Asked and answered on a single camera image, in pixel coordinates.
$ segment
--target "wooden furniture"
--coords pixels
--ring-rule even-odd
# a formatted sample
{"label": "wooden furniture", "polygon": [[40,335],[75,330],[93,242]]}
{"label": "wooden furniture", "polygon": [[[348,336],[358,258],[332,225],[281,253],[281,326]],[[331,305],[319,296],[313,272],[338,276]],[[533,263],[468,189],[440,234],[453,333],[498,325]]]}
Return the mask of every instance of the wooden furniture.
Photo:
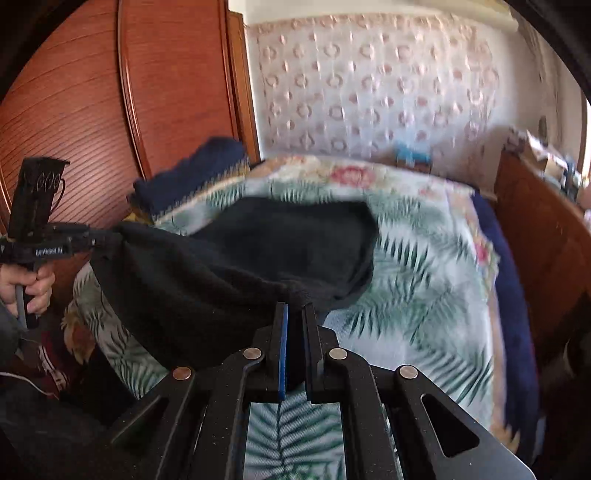
{"label": "wooden furniture", "polygon": [[495,193],[540,360],[556,345],[565,315],[591,291],[591,233],[582,211],[512,154],[501,155]]}
{"label": "wooden furniture", "polygon": [[[242,19],[229,23],[226,0],[43,1],[68,14],[82,4],[0,97],[2,233],[24,157],[72,162],[51,220],[105,228],[128,213],[135,179],[172,167],[209,136],[256,148]],[[85,260],[59,262],[60,303]]]}

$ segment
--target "finger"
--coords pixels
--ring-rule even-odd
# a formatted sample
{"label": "finger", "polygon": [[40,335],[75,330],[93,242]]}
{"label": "finger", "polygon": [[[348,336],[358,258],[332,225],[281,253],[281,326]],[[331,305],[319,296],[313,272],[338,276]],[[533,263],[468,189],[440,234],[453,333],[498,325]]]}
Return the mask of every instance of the finger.
{"label": "finger", "polygon": [[0,299],[4,303],[14,303],[17,300],[17,291],[14,285],[0,284]]}
{"label": "finger", "polygon": [[27,304],[28,313],[44,313],[49,307],[49,300],[51,298],[51,289],[43,295],[35,297]]}
{"label": "finger", "polygon": [[43,264],[39,270],[37,270],[37,280],[42,280],[43,278],[51,277],[53,275],[53,262],[47,262]]}
{"label": "finger", "polygon": [[18,307],[17,307],[17,303],[13,302],[13,303],[7,303],[6,304],[6,308],[8,309],[8,311],[10,313],[12,313],[15,317],[18,317]]}
{"label": "finger", "polygon": [[0,284],[2,285],[33,285],[37,274],[20,265],[2,265],[0,267]]}
{"label": "finger", "polygon": [[29,285],[27,288],[25,288],[25,293],[32,297],[43,295],[51,288],[55,281],[56,276],[52,273],[51,276],[37,280],[33,285]]}

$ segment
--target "wardrobe door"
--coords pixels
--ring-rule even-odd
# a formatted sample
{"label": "wardrobe door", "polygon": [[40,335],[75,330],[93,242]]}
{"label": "wardrobe door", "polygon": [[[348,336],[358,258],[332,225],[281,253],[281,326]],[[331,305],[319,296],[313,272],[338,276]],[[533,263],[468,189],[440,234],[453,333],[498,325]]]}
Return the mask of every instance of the wardrobe door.
{"label": "wardrobe door", "polygon": [[[139,170],[126,124],[117,58],[117,0],[89,0],[29,59],[0,104],[0,218],[8,225],[24,157],[69,160],[52,221],[109,227],[128,213]],[[84,259],[56,263],[54,294],[72,297]]]}
{"label": "wardrobe door", "polygon": [[224,0],[121,0],[119,61],[144,176],[212,135],[238,137]]}

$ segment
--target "dark blue towel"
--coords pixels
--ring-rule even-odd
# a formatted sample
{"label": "dark blue towel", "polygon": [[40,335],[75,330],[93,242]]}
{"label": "dark blue towel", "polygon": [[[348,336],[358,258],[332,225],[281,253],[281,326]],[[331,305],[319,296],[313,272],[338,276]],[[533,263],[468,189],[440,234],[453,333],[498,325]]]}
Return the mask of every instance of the dark blue towel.
{"label": "dark blue towel", "polygon": [[228,137],[211,137],[189,158],[150,180],[134,183],[132,201],[155,219],[241,164],[247,164],[242,144]]}
{"label": "dark blue towel", "polygon": [[505,344],[505,422],[511,425],[514,434],[520,432],[517,455],[524,462],[530,463],[540,397],[527,304],[513,255],[491,206],[478,193],[472,197],[472,203],[478,214],[482,232],[493,243],[495,252],[500,257],[495,286]]}

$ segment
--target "pink flower pattern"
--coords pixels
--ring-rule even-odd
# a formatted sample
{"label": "pink flower pattern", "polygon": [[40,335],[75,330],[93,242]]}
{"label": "pink flower pattern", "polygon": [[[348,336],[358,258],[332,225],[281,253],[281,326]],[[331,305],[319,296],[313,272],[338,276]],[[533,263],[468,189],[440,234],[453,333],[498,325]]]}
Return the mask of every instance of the pink flower pattern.
{"label": "pink flower pattern", "polygon": [[336,167],[330,174],[330,179],[341,185],[368,189],[375,182],[375,173],[370,168],[364,167]]}

